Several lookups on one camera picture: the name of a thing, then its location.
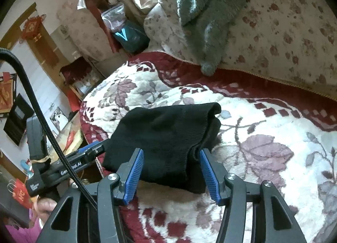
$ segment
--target silver screw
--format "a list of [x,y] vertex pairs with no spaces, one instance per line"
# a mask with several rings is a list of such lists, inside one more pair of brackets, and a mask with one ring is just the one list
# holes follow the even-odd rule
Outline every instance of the silver screw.
[[229,180],[234,180],[234,179],[235,179],[235,174],[233,174],[233,173],[230,172],[230,173],[227,174],[226,177],[227,177],[227,179],[229,179]]
[[107,176],[107,179],[109,180],[116,180],[118,178],[118,174],[116,173],[111,173],[110,175]]
[[266,187],[271,187],[272,186],[272,182],[270,180],[265,180],[263,182],[263,185],[265,185]]

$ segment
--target black cloth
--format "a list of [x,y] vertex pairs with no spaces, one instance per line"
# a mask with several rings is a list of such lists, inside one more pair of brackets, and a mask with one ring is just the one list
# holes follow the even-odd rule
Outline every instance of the black cloth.
[[141,148],[141,180],[203,193],[206,185],[199,151],[213,148],[220,129],[220,121],[214,115],[220,112],[218,103],[135,108],[113,133],[103,167],[116,172],[130,160],[135,148]]

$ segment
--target black cable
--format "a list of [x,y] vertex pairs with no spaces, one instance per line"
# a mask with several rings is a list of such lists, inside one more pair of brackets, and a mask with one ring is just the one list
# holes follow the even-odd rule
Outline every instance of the black cable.
[[63,154],[59,144],[57,143],[52,131],[50,130],[48,123],[43,116],[43,113],[41,111],[41,108],[37,102],[37,99],[35,97],[34,91],[32,86],[30,85],[29,79],[26,75],[26,72],[20,63],[20,61],[17,59],[17,57],[9,50],[0,48],[0,60],[4,60],[8,62],[16,71],[19,79],[21,80],[21,83],[27,93],[27,96],[32,103],[33,109],[37,115],[37,118],[39,119],[41,126],[43,130],[45,131],[50,143],[52,144],[53,148],[56,151],[56,154],[60,158],[60,161],[64,165],[64,167],[67,169],[69,176],[74,180],[80,191],[83,193],[83,195],[87,198],[88,202],[97,210],[97,202],[93,199],[93,197],[90,195],[88,190],[84,187],[82,181],[77,176],[75,171],[72,169],[70,163],[68,162],[67,158]]

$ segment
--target bed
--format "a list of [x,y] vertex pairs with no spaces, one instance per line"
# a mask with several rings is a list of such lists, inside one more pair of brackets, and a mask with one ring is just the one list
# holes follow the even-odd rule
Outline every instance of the bed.
[[[206,77],[184,45],[170,1],[160,0],[145,20],[147,52],[130,58],[84,99],[85,138],[91,143],[110,137],[135,107],[218,102],[216,160],[246,181],[270,179],[306,240],[325,242],[337,221],[333,12],[324,0],[247,0],[231,27],[221,67]],[[107,175],[103,159],[97,164]],[[223,208],[207,192],[140,181],[136,197],[120,212],[136,243],[213,243]],[[247,204],[245,243],[251,223]]]

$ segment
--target folded black sweater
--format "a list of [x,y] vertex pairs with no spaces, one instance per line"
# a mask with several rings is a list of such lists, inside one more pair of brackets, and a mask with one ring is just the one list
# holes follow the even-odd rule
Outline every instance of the folded black sweater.
[[218,103],[135,108],[119,122],[103,167],[116,172],[135,148],[144,151],[141,180],[205,192],[199,151],[211,150],[220,129]]

